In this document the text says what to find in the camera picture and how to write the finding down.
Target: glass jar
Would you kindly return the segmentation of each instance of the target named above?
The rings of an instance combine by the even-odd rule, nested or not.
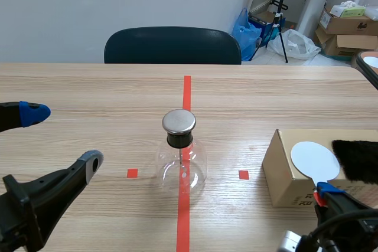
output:
[[[195,124],[195,116],[184,109],[172,110],[162,120],[167,138],[157,152],[157,178],[165,190],[175,194],[199,190],[207,177],[205,148],[191,133]]]

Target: wooden table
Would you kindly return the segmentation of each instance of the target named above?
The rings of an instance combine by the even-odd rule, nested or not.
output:
[[[175,251],[177,197],[155,185],[154,155],[184,75],[208,153],[206,186],[191,198],[191,251],[271,252],[285,230],[315,228],[312,210],[271,206],[261,163],[276,128],[378,128],[378,92],[352,68],[0,64],[2,102],[52,109],[42,124],[1,133],[0,176],[29,181],[86,150],[105,155],[44,251]]]

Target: metal lid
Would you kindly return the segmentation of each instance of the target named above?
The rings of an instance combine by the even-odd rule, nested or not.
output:
[[[162,124],[168,134],[184,135],[194,129],[195,116],[188,110],[175,109],[164,116]]]

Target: red tape square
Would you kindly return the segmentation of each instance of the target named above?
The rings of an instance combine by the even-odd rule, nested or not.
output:
[[[239,179],[249,180],[248,171],[239,171]]]
[[[138,169],[137,168],[129,168],[127,177],[128,178],[137,178],[138,177]]]

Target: black brush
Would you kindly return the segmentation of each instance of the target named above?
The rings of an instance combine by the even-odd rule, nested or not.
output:
[[[347,179],[378,184],[378,142],[334,140],[332,148]]]

